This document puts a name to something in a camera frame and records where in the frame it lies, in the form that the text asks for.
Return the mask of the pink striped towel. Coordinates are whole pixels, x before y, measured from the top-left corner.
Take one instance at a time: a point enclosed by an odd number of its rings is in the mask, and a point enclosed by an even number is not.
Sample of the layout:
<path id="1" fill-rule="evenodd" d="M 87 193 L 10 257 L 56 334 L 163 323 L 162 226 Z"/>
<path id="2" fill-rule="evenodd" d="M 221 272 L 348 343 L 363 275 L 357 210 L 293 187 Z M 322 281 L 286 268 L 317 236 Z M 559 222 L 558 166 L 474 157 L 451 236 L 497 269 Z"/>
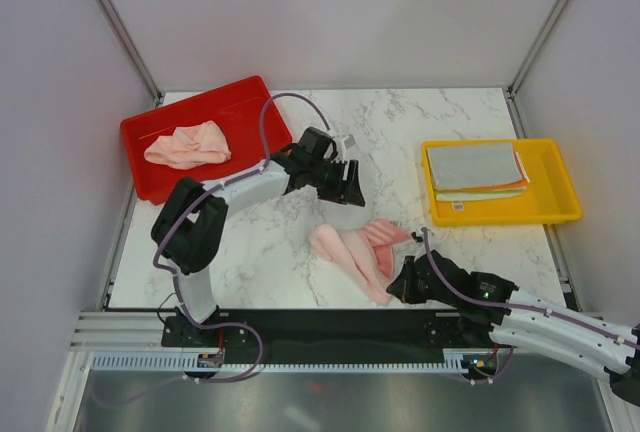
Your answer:
<path id="1" fill-rule="evenodd" d="M 376 219 L 352 230 L 320 225 L 309 243 L 314 254 L 336 264 L 371 301 L 386 306 L 392 299 L 386 289 L 394 279 L 393 246 L 410 239 L 393 222 Z"/>

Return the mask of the mint green towel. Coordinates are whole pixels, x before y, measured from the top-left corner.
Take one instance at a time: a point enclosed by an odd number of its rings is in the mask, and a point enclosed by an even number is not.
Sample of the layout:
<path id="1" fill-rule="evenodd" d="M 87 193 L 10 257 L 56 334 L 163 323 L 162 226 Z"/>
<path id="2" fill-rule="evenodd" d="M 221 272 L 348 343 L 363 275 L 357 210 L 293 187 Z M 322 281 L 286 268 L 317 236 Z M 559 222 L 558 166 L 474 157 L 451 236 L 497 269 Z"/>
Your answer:
<path id="1" fill-rule="evenodd" d="M 518 197 L 526 191 L 525 188 L 516 189 L 492 189 L 492 190 L 458 190 L 458 191 L 435 191 L 435 198 L 442 202 L 465 202 L 465 201 L 486 201 L 501 200 Z"/>

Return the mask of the grey towel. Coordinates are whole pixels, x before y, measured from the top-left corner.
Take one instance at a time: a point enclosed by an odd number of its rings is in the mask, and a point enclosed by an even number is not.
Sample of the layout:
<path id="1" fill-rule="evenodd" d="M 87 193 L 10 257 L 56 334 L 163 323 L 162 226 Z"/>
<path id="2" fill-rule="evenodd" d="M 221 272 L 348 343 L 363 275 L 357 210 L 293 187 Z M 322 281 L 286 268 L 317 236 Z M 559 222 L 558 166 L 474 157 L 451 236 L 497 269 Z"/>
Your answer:
<path id="1" fill-rule="evenodd" d="M 492 188 L 524 179 L 510 142 L 429 146 L 426 154 L 438 190 Z"/>

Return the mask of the cream orange-dotted towel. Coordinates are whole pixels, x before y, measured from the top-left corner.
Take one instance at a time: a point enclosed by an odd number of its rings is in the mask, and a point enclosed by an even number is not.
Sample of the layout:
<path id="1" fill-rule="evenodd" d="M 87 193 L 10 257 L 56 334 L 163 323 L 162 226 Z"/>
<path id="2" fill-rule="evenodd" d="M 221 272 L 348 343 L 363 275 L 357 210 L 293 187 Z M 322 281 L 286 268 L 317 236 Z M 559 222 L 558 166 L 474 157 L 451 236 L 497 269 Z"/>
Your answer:
<path id="1" fill-rule="evenodd" d="M 443 171 L 433 166 L 438 191 L 526 188 L 529 178 L 520 155 L 514 151 L 464 153 L 446 160 Z"/>

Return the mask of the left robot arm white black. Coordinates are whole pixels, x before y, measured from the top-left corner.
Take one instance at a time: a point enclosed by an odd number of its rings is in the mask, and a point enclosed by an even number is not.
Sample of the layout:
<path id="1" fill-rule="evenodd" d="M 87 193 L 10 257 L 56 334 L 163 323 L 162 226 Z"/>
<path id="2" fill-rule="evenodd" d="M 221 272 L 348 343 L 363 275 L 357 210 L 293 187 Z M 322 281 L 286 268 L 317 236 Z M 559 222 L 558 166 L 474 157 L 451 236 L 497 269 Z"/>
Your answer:
<path id="1" fill-rule="evenodd" d="M 359 162 L 341 157 L 329 134 L 307 128 L 300 140 L 269 154 L 255 166 L 210 186 L 191 177 L 179 180 L 152 229 L 157 249 L 153 265 L 171 273 L 184 334 L 197 346 L 213 343 L 219 323 L 211 288 L 210 264 L 216 257 L 228 218 L 291 192 L 312 187 L 317 198 L 339 205 L 366 205 Z"/>

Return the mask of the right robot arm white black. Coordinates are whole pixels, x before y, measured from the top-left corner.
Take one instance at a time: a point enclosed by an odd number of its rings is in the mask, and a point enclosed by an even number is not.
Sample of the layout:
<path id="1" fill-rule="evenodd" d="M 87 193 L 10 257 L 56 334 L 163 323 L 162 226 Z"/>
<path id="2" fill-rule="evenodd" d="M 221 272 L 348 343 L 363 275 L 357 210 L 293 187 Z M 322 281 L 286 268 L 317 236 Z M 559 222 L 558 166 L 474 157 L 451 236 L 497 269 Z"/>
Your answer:
<path id="1" fill-rule="evenodd" d="M 468 272 L 437 251 L 405 258 L 387 291 L 400 301 L 436 301 L 457 310 L 458 337 L 523 348 L 606 382 L 619 399 L 639 404 L 639 328 L 583 315 L 487 272 Z"/>

